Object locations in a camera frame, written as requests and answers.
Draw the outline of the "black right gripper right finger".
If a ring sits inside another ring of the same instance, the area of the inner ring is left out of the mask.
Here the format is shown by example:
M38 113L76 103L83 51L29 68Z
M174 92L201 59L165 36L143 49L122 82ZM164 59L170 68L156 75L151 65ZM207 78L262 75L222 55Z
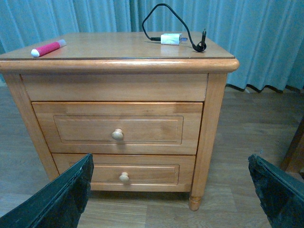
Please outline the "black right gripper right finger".
M304 226L304 183L256 154L248 169L267 219L273 228Z

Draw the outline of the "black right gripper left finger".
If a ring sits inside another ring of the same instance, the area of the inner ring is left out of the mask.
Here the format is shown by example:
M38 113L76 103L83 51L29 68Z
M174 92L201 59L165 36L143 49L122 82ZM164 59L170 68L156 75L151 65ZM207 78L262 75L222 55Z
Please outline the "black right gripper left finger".
M2 228L76 228L91 191L92 154L85 155L0 218Z

